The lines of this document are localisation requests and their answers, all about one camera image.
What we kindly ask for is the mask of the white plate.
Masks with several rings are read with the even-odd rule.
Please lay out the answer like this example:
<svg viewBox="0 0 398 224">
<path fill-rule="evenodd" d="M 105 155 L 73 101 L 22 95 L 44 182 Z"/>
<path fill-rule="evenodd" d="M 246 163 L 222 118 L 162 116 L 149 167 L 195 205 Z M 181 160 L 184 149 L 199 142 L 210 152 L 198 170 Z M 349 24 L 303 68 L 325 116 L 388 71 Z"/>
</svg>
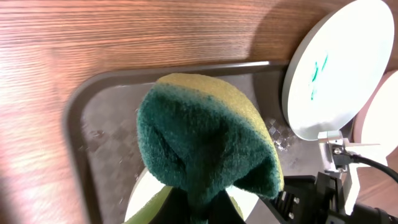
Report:
<svg viewBox="0 0 398 224">
<path fill-rule="evenodd" d="M 381 0 L 353 1 L 320 20 L 287 69 L 282 111 L 303 140 L 349 123 L 376 89 L 394 43 L 394 18 Z"/>
<path fill-rule="evenodd" d="M 389 155 L 397 148 L 397 71 L 384 74 L 375 91 L 356 115 L 353 139 L 380 144 Z"/>
<path fill-rule="evenodd" d="M 166 187 L 163 183 L 159 182 L 147 168 L 136 176 L 136 183 L 131 192 L 129 203 L 127 205 L 127 211 L 124 218 L 124 222 L 137 215 L 140 210 L 144 210 L 144 207 L 150 202 L 151 199 L 155 199 L 156 196 L 160 196 L 160 192 L 170 190 L 170 187 Z M 249 193 L 245 190 L 241 190 L 234 186 L 229 186 L 226 191 L 234 204 L 236 211 L 239 213 L 241 218 L 246 221 L 248 216 L 251 214 L 259 197 L 255 194 Z"/>
</svg>

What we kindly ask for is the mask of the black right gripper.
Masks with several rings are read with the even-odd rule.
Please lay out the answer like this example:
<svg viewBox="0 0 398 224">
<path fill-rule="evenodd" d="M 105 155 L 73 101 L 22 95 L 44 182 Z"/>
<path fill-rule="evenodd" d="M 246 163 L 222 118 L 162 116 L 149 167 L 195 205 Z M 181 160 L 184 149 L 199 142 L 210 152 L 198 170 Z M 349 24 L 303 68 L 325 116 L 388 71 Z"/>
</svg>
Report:
<svg viewBox="0 0 398 224">
<path fill-rule="evenodd" d="M 386 157 L 374 156 L 380 146 L 350 142 L 341 131 L 320 132 L 318 143 L 323 172 L 286 176 L 284 189 L 275 199 L 261 199 L 279 223 L 397 223 L 397 217 L 386 211 L 356 201 L 359 167 L 376 168 L 397 180 Z"/>
</svg>

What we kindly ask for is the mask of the green yellow sponge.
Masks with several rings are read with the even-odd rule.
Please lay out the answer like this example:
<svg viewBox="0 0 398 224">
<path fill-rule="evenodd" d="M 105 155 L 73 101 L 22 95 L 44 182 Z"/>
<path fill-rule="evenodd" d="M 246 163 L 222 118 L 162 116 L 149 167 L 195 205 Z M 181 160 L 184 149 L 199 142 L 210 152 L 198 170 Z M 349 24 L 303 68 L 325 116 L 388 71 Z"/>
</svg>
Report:
<svg viewBox="0 0 398 224">
<path fill-rule="evenodd" d="M 272 138 L 235 86 L 199 74 L 158 79 L 137 112 L 142 160 L 161 183 L 187 194 L 192 223 L 208 223 L 211 201 L 229 186 L 267 198 L 284 188 Z"/>
</svg>

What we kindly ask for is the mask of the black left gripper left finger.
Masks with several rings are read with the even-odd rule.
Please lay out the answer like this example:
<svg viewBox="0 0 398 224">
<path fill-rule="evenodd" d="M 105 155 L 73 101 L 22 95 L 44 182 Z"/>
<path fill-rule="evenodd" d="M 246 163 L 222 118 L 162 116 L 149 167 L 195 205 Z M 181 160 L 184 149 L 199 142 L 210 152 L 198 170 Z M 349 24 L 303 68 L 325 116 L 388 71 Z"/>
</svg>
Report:
<svg viewBox="0 0 398 224">
<path fill-rule="evenodd" d="M 172 188 L 165 202 L 149 224 L 190 224 L 191 210 L 187 193 Z"/>
</svg>

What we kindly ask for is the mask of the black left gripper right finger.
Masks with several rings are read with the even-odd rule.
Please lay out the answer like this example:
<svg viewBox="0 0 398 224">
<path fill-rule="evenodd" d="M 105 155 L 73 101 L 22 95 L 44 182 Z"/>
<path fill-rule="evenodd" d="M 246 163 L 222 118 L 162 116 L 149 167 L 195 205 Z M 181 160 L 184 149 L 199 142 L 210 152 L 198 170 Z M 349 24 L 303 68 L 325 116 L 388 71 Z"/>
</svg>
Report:
<svg viewBox="0 0 398 224">
<path fill-rule="evenodd" d="M 220 191 L 211 202 L 211 224 L 246 224 L 225 190 Z"/>
</svg>

